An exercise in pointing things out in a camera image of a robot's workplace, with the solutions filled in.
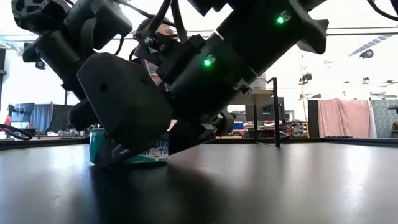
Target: metal screw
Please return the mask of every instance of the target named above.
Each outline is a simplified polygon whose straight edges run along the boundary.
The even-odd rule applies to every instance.
[[[154,40],[152,40],[152,38],[150,38],[150,37],[147,37],[147,38],[145,38],[144,42],[147,45],[151,45],[154,42]]]

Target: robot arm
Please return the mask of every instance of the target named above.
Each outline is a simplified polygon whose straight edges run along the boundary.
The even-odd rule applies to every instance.
[[[225,4],[233,11],[208,39],[187,39],[178,2],[164,0],[151,23],[134,32],[139,45],[132,62],[93,50],[132,31],[122,0],[79,0],[72,7],[62,0],[12,0],[12,10],[19,27],[39,35],[26,46],[24,61],[46,61],[81,100],[70,112],[71,124],[101,123],[110,141],[134,156],[166,132],[171,119],[178,122],[170,130],[169,154],[211,141],[232,126],[229,103],[250,94],[250,84],[291,46],[325,51],[328,21],[308,15],[322,0],[189,2],[202,15]],[[156,32],[170,5],[181,42]],[[142,60],[159,66],[159,86]]]

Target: pink curtain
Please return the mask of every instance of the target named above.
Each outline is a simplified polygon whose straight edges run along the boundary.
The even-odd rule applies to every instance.
[[[368,100],[320,100],[319,135],[371,138],[371,105]]]

